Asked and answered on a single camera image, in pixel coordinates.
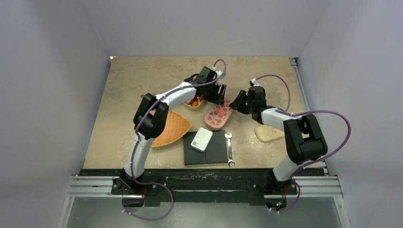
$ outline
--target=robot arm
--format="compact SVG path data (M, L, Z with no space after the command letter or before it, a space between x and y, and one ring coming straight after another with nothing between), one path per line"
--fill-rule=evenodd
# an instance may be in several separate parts
M204 100L221 105L224 104L224 93L226 85L220 85L219 81L225 76L225 72L220 70L211 70L204 67L199 74L195 74L182 82L179 86L159 95L146 94L134 116L133 122L140 127L138 134L135 135L134 145L137 147L132 150L129 161L124 167L125 172L132 176L131 163L133 162L133 174L136 178L144 173L144 164L148 152L157 138L164 130L168 112L180 105L182 102L193 99L195 96L201 96ZM198 86L219 78L216 83ZM148 114L142 121L146 112L151 106L159 100L153 110L154 114Z
M303 163L316 160L327 153L327 144L314 115L290 116L278 108L266 105L266 93L255 80L248 92L241 90L230 107L251 114L260 124L284 131L287 156L268 175L269 189L282 188Z

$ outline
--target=metal wrench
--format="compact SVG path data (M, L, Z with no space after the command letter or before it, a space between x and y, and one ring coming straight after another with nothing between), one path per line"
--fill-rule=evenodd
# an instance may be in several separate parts
M228 146L228 167L231 168L231 164L233 164L233 166L235 166L235 162L232 159L232 146L231 146L231 138L232 138L232 134L225 134L225 138L227 138L227 146Z

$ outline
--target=speckled surface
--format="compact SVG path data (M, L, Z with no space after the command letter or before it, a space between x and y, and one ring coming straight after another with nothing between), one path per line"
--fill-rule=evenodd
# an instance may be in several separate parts
M186 77L211 67L217 57L116 57L106 81L96 122L88 146L85 169L122 168L134 142L133 116L140 104L140 95L159 94L180 84ZM265 74L284 78L291 90L289 111L303 111L298 85L288 57L223 57L227 62L226 97L233 100L249 81ZM259 81L266 89L268 105L285 108L287 90L274 77ZM205 103L199 111L183 106L174 108L193 125L191 131L205 127L204 116L213 104ZM254 133L257 123L250 115L234 112L223 128L232 133L232 156L236 168L268 168L276 166L286 155L284 138L260 142ZM147 168L185 168L182 139L160 148L152 148ZM187 168L227 168L226 164L186 166Z

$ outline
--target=pink dish with red dots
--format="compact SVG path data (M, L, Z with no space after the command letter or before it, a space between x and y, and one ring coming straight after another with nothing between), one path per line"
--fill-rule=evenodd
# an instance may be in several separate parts
M224 105L215 105L207 112L204 121L211 130L221 130L231 114L230 101L225 99Z

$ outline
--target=gray wall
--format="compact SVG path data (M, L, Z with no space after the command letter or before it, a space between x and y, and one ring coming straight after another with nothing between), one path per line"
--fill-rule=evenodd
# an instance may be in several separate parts
M56 226L109 67L79 0L0 3L0 226Z
M112 56L298 57L330 0L83 0Z
M334 0L298 61L311 109L346 114L329 159L355 228L402 227L403 2ZM330 148L345 125L320 118Z

